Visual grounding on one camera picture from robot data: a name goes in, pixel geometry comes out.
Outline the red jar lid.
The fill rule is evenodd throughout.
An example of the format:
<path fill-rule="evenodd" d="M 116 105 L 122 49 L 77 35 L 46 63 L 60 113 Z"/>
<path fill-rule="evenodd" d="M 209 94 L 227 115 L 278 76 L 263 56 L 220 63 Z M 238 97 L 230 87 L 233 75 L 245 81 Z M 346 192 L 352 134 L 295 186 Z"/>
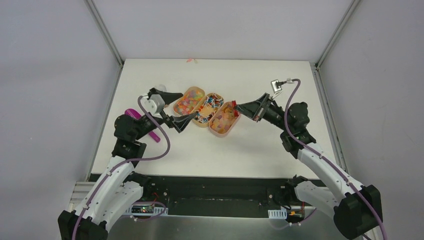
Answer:
<path fill-rule="evenodd" d="M 231 102 L 231 105 L 232 105 L 232 108 L 233 108 L 233 115 L 234 115 L 234 118 L 235 119 L 237 119 L 238 117 L 239 117 L 239 112 L 237 111 L 237 109 L 236 109 L 236 106 L 237 106 L 237 102 L 235 101 L 235 100 L 233 100 L 232 102 Z"/>

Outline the magenta plastic scoop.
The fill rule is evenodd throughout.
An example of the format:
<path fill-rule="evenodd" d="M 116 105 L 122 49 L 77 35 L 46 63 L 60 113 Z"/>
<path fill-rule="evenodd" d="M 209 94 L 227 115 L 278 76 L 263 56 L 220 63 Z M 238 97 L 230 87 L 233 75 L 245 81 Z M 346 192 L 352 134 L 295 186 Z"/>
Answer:
<path fill-rule="evenodd" d="M 136 121 L 136 125 L 138 127 L 144 127 L 146 124 L 146 118 L 144 118 L 143 115 L 141 115 L 137 110 L 133 108 L 127 108 L 124 111 L 124 114 L 127 116 L 132 117 Z M 153 131 L 150 130 L 146 135 L 149 135 L 151 139 L 153 139 L 156 143 L 159 143 L 161 141 L 161 138 Z"/>

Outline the clear plastic jar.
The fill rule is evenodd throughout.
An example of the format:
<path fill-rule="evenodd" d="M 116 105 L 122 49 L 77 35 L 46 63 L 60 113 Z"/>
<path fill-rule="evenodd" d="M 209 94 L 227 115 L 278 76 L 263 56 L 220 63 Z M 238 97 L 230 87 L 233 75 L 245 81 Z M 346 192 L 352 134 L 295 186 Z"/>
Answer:
<path fill-rule="evenodd" d="M 157 90 L 159 90 L 159 91 L 162 91 L 162 92 L 166 92 L 167 91 L 166 86 L 163 85 L 163 84 L 157 84 L 157 85 L 154 86 L 154 88 L 157 89 Z"/>

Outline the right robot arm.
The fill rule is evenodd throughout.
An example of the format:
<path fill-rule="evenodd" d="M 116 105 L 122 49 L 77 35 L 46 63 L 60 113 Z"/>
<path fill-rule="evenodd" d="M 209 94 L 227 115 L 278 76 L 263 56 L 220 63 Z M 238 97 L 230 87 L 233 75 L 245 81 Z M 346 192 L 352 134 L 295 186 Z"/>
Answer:
<path fill-rule="evenodd" d="M 331 218 L 338 231 L 349 240 L 383 223 L 379 190 L 373 185 L 365 186 L 326 158 L 321 146 L 308 132 L 307 103 L 290 103 L 283 109 L 265 93 L 257 100 L 236 104 L 234 109 L 255 122 L 265 120 L 280 128 L 284 149 L 324 183 L 322 188 L 305 177 L 294 177 L 283 192 L 288 204 L 296 205 L 301 201 L 312 205 Z"/>

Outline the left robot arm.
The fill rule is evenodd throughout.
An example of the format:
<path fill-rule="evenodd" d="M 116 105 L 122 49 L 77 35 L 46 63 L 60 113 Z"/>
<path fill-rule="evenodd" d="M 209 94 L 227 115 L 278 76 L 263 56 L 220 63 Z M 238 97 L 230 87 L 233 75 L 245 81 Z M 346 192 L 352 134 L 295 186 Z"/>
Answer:
<path fill-rule="evenodd" d="M 63 240 L 106 240 L 109 231 L 124 212 L 135 204 L 152 198 L 150 178 L 134 170 L 139 162 L 155 161 L 165 157 L 171 141 L 162 124 L 181 133 L 195 118 L 190 113 L 171 116 L 165 106 L 183 97 L 180 92 L 165 92 L 155 87 L 141 95 L 137 103 L 144 113 L 138 119 L 122 114 L 114 122 L 115 146 L 104 172 L 81 202 L 72 211 L 64 210 L 58 217 L 60 237 Z M 147 145 L 140 139 L 158 129 L 166 141 L 164 153 L 144 157 Z"/>

